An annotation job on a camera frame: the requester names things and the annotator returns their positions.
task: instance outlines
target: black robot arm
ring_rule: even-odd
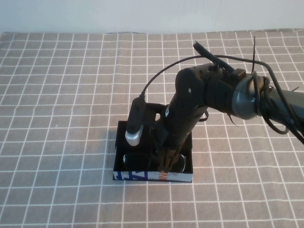
[[[276,132],[283,134],[290,130],[304,144],[304,94],[283,91],[266,63],[214,56],[197,42],[193,46],[201,55],[187,59],[206,57],[212,63],[181,70],[176,76],[176,92],[168,105],[146,103],[145,90],[152,80],[185,60],[168,66],[152,78],[130,109],[126,140],[136,146],[143,126],[149,126],[155,144],[152,160],[158,164],[158,171],[182,171],[185,161],[179,151],[197,122],[206,120],[201,117],[208,116],[208,107],[244,120],[262,116]],[[276,87],[269,86],[269,78],[258,76],[255,71],[248,74],[243,69],[234,69],[219,57],[265,66]],[[159,120],[155,120],[156,113],[160,114]],[[277,129],[270,120],[285,125],[286,129]]]

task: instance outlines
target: grid tablecloth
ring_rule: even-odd
[[[112,180],[117,122],[145,83],[194,40],[252,58],[253,36],[281,87],[303,91],[303,30],[0,34],[0,227],[303,228],[304,146],[260,117],[236,127],[211,109],[193,130],[191,184]],[[167,104],[177,72],[207,62],[167,70],[146,100]]]

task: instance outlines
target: white wall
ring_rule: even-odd
[[[304,28],[303,0],[0,0],[0,31],[182,33]]]

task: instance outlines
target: wire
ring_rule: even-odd
[[[264,66],[271,78],[272,78],[272,81],[275,85],[275,88],[277,90],[277,93],[278,95],[280,96],[286,110],[288,111],[289,115],[291,116],[292,120],[294,121],[294,123],[298,126],[298,130],[301,132],[302,135],[304,135],[304,129],[303,127],[301,126],[300,122],[299,122],[299,119],[298,117],[295,115],[293,109],[291,108],[291,106],[289,105],[289,103],[287,102],[284,94],[283,94],[283,91],[276,79],[276,76],[273,72],[273,70],[271,69],[271,67],[267,64],[267,63],[264,63],[264,62],[261,62],[261,61],[256,61],[256,60],[251,60],[251,59],[245,59],[245,58],[238,58],[238,57],[233,57],[233,56],[225,56],[225,55],[215,55],[215,57],[218,57],[218,58],[227,58],[227,59],[232,59],[232,60],[236,60],[236,61],[241,61],[241,62],[248,62],[248,63],[256,63],[256,64],[259,64],[259,65],[262,65]],[[153,76],[153,78],[150,79],[150,81],[146,84],[146,86],[144,87],[142,93],[140,96],[144,96],[148,86],[152,83],[152,81],[157,78],[161,73],[163,73],[165,70],[171,68],[172,66],[176,65],[176,64],[179,64],[181,62],[184,62],[184,61],[187,61],[187,60],[190,60],[190,59],[194,59],[194,58],[205,58],[204,56],[192,56],[192,57],[187,57],[187,58],[184,58],[184,59],[181,59],[175,63],[172,63],[171,65],[167,66],[166,68],[164,68],[163,70],[161,70],[160,72],[158,72],[155,76]],[[269,85],[270,85],[270,80],[268,77],[263,77],[264,79],[264,87],[262,88],[262,91],[264,93],[264,97],[266,99],[266,102],[267,104],[269,105],[269,107],[271,107],[272,110],[275,110],[273,111],[272,113],[275,115],[276,118],[278,118],[278,120],[280,120],[281,122],[284,123],[284,125],[286,126],[285,130],[282,131],[282,130],[279,130],[277,127],[275,127],[273,125],[273,123],[269,120],[267,113],[266,111],[263,109],[262,105],[261,105],[261,100],[260,100],[260,94],[259,94],[259,91],[258,91],[258,88],[257,88],[257,76],[253,76],[253,80],[254,80],[254,85],[255,85],[255,97],[256,97],[256,107],[257,109],[259,110],[259,112],[261,113],[263,119],[266,121],[266,123],[274,130],[276,131],[277,133],[279,134],[286,134],[288,132],[288,129],[304,144],[304,137],[301,136],[297,130],[295,129],[294,126],[292,126],[290,123],[288,123],[288,121],[277,111],[277,108],[274,106],[274,104],[270,101],[270,98],[269,98]]]
[[[251,74],[255,69],[255,57],[256,57],[256,36],[253,37],[253,58],[252,58],[252,70]]]
[[[187,60],[190,60],[190,59],[194,59],[194,58],[204,58],[203,56],[191,56],[191,57],[187,57],[187,58],[183,58],[175,63],[172,63],[171,65],[167,66],[166,68],[162,69],[160,72],[158,72],[156,75],[153,76],[153,78],[150,79],[150,81],[146,84],[146,86],[144,87],[144,89],[142,90],[142,93],[141,95],[144,95],[148,86],[152,83],[152,81],[154,79],[157,78],[158,75],[160,75],[162,72],[164,72],[165,70],[168,70],[169,68],[171,68],[172,66],[176,65],[176,64],[179,64],[179,63],[182,63],[184,61],[187,61]]]

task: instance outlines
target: black box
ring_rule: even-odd
[[[141,141],[137,146],[130,146],[125,139],[126,121],[119,121],[116,135],[116,156],[114,163],[113,180],[132,180],[132,181],[179,181],[192,182],[193,165],[192,165],[192,134],[190,133],[186,139],[180,154],[186,158],[186,166],[183,173],[181,172],[159,172],[155,168],[148,171],[126,171],[123,158],[126,153],[140,152],[150,154],[153,147],[149,138],[149,128],[144,127],[142,131]]]

